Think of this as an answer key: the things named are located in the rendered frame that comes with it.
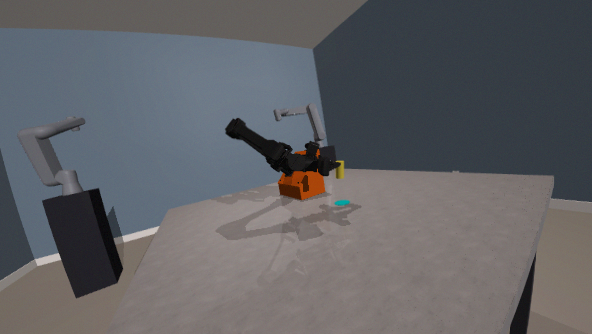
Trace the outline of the yellow cylinder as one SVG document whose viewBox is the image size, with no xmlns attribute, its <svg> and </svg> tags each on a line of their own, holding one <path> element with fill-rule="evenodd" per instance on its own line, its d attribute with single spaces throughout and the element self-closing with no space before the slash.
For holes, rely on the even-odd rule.
<svg viewBox="0 0 592 334">
<path fill-rule="evenodd" d="M 336 168 L 336 178 L 343 179 L 344 178 L 344 161 L 336 161 L 341 163 L 341 166 Z"/>
</svg>

